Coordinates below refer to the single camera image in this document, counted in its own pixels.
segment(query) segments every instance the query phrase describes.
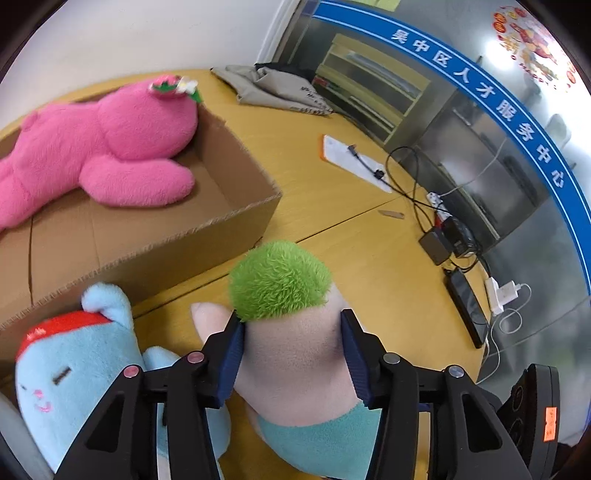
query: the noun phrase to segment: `black power adapter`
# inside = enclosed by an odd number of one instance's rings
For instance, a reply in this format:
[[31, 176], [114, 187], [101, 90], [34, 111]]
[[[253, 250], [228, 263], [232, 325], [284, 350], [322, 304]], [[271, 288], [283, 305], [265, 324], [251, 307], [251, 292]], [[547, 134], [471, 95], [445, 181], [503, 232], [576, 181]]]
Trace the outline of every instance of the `black power adapter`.
[[441, 231], [458, 258], [466, 258], [478, 253], [478, 243], [472, 232], [456, 217], [449, 217], [441, 224]]
[[425, 233], [418, 243], [421, 244], [421, 247], [423, 247], [436, 265], [441, 265], [452, 254], [452, 246], [443, 235], [441, 229], [436, 226]]

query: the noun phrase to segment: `gray cloth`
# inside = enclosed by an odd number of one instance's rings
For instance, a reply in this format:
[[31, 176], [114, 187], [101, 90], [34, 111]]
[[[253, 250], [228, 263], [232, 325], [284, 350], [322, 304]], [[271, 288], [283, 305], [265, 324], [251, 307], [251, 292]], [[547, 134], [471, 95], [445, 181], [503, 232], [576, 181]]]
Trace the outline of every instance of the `gray cloth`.
[[228, 65], [212, 73], [230, 84], [238, 103], [329, 115], [333, 110], [306, 79], [267, 67]]

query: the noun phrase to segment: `white paper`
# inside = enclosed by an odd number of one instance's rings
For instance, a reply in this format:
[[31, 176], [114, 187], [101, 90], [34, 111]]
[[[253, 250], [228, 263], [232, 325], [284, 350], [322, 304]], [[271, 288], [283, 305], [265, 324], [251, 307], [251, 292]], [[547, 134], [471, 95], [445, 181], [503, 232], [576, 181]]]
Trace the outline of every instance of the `white paper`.
[[[360, 179], [364, 179], [376, 185], [376, 187], [385, 191], [386, 193], [392, 193], [392, 189], [374, 177], [374, 175], [367, 168], [365, 168], [363, 164], [357, 158], [355, 158], [349, 150], [347, 150], [347, 147], [348, 145], [341, 143], [328, 135], [324, 136], [323, 148], [324, 157], [326, 160], [357, 175]], [[359, 156], [361, 159], [363, 159], [367, 166], [373, 169], [373, 171], [380, 169], [385, 172], [384, 166], [381, 163], [376, 162], [373, 158], [366, 157], [362, 154], [359, 154]]]

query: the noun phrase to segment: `pink plush toy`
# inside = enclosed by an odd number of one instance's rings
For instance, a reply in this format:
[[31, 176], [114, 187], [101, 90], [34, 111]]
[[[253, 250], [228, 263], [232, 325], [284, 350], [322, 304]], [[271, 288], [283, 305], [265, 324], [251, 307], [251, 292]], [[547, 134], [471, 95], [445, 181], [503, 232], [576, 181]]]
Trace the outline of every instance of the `pink plush toy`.
[[111, 206], [157, 207], [187, 196], [193, 175], [170, 157], [197, 129], [196, 84], [163, 76], [98, 102], [31, 113], [0, 160], [0, 232], [77, 187]]

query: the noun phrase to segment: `yellow table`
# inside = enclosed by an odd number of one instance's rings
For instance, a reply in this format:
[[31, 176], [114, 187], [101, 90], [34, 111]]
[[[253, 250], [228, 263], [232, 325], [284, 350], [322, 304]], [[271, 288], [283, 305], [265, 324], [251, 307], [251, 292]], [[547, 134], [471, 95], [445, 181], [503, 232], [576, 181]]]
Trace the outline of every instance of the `yellow table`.
[[[417, 243], [421, 232], [409, 201], [399, 198], [383, 207], [405, 213], [404, 220], [363, 213], [300, 242], [330, 268], [334, 280], [358, 318], [389, 351], [421, 367], [462, 365], [475, 379], [482, 360], [443, 284], [443, 272]], [[480, 304], [486, 305], [483, 269], [467, 275]], [[141, 349], [162, 345], [179, 355], [201, 347], [190, 305], [212, 301], [229, 305], [224, 276], [138, 318]], [[258, 439], [246, 420], [242, 400], [229, 403], [232, 443], [222, 458], [228, 480], [312, 478], [290, 468]], [[417, 479], [426, 478], [428, 418], [421, 418]]]
[[[277, 181], [284, 198], [264, 241], [288, 239], [318, 256], [363, 324], [379, 335], [390, 351], [415, 365], [442, 369], [462, 365], [476, 377], [482, 360], [443, 285], [443, 273], [417, 243], [421, 232], [409, 201], [386, 194], [319, 159], [319, 141], [331, 135], [376, 160], [384, 152], [344, 118], [236, 104], [234, 92], [209, 72], [175, 72], [199, 81], [207, 107], [228, 126]], [[73, 92], [75, 100], [157, 74], [117, 79]], [[12, 129], [8, 125], [0, 132]], [[412, 178], [398, 165], [392, 172], [406, 191]], [[404, 212], [406, 219], [384, 217], [378, 207]], [[202, 343], [193, 327], [189, 306], [197, 301], [228, 305], [227, 274], [237, 259], [198, 275], [135, 306], [140, 348], [161, 345], [184, 355]], [[487, 314], [484, 273], [475, 268], [468, 279]], [[312, 479], [279, 459], [256, 436], [246, 420], [243, 402], [234, 395], [232, 442], [221, 460], [227, 480]], [[428, 433], [422, 419], [421, 434]], [[417, 478], [425, 478], [428, 435], [420, 442]]]

